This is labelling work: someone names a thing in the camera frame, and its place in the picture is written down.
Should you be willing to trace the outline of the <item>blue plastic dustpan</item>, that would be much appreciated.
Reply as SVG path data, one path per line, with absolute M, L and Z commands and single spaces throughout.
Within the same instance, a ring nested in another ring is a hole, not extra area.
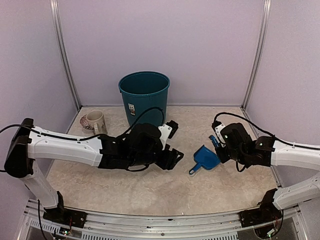
M 195 165 L 192 169 L 189 170 L 189 175 L 193 175 L 200 168 L 204 168 L 205 170 L 212 170 L 221 163 L 218 156 L 204 145 L 202 145 L 193 154 L 193 160 L 195 162 Z

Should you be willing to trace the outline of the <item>blue hand brush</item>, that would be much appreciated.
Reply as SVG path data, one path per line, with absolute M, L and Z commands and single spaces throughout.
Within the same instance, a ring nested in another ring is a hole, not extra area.
M 211 140 L 211 142 L 212 142 L 212 144 L 213 144 L 213 146 L 215 148 L 219 148 L 220 147 L 219 141 L 213 135 L 210 135 L 209 139 Z

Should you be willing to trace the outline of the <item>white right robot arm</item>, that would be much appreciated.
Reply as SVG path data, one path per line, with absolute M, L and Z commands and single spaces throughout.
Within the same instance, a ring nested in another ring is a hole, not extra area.
M 225 125 L 212 123 L 217 137 L 215 152 L 222 163 L 234 160 L 246 169 L 251 166 L 286 166 L 320 171 L 320 148 L 314 145 L 285 142 L 271 133 L 253 140 L 240 123 Z M 316 175 L 285 188 L 265 193 L 256 218 L 266 222 L 277 210 L 283 210 L 320 196 L 320 175 Z

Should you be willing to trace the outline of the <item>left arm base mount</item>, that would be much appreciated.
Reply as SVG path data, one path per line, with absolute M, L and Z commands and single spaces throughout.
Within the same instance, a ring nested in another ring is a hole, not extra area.
M 87 213 L 80 210 L 65 208 L 62 194 L 57 191 L 57 206 L 54 208 L 44 208 L 43 218 L 66 226 L 84 228 Z

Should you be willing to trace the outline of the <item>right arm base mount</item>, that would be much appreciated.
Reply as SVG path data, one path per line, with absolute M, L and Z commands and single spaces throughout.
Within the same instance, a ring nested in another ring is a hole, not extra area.
M 283 211 L 277 209 L 273 204 L 276 190 L 276 188 L 268 190 L 259 207 L 239 212 L 238 215 L 242 228 L 272 222 L 283 217 Z

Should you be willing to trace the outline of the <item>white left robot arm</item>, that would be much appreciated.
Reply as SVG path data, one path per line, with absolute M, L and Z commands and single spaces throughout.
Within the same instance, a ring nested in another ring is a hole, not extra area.
M 37 197 L 43 208 L 57 221 L 70 218 L 62 195 L 53 189 L 41 172 L 36 159 L 76 162 L 106 170 L 146 170 L 155 164 L 164 171 L 172 170 L 184 154 L 167 144 L 176 129 L 169 124 L 154 126 L 137 123 L 119 136 L 98 133 L 89 137 L 72 136 L 42 129 L 26 118 L 16 125 L 4 170 L 21 179 Z

